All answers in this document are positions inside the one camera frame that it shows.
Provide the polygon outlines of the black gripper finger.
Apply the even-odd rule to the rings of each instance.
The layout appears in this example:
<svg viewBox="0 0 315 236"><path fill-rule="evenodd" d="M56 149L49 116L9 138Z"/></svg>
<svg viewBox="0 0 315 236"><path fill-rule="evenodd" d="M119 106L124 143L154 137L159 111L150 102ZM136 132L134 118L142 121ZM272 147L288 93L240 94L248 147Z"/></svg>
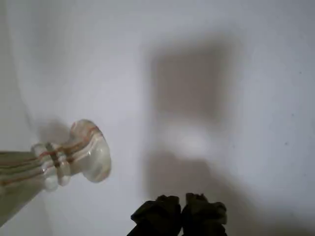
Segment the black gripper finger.
<svg viewBox="0 0 315 236"><path fill-rule="evenodd" d="M226 206L222 202L209 202L204 194L187 193L181 217L185 236L227 235Z"/></svg>
<svg viewBox="0 0 315 236"><path fill-rule="evenodd" d="M177 236L182 227L179 197L161 195L146 201L130 218L136 224L130 236Z"/></svg>

